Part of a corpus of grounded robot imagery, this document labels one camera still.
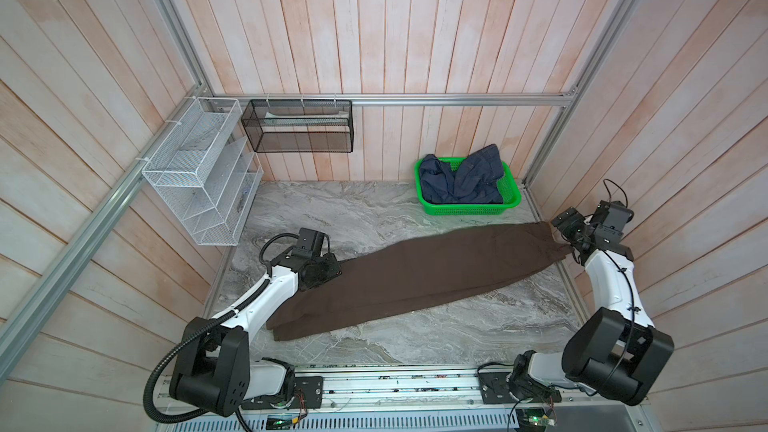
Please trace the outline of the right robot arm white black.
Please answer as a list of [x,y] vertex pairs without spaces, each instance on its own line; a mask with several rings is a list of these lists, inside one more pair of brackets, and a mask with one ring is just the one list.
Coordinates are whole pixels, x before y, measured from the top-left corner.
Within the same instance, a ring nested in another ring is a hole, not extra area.
[[634,281],[634,256],[623,229],[634,213],[602,201],[585,216],[570,207],[552,220],[590,279],[595,311],[557,354],[527,351],[508,376],[516,400],[553,401],[560,390],[640,404],[674,352],[642,305]]

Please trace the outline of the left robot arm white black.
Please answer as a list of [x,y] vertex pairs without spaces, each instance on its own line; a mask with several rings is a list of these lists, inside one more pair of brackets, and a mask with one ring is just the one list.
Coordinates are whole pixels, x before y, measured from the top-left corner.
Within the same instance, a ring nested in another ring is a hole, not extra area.
[[251,362],[250,343],[268,319],[297,292],[341,275],[336,256],[327,252],[295,257],[286,252],[235,303],[214,317],[195,318],[173,349],[171,398],[193,406],[199,415],[228,417],[255,398],[291,403],[295,367],[278,359]]

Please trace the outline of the brown trousers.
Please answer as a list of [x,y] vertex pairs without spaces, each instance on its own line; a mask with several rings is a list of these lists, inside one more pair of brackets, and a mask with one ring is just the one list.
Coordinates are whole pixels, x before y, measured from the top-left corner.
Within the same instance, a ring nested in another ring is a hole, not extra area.
[[495,224],[404,240],[346,260],[339,277],[270,317],[277,341],[330,332],[506,287],[572,251],[545,222]]

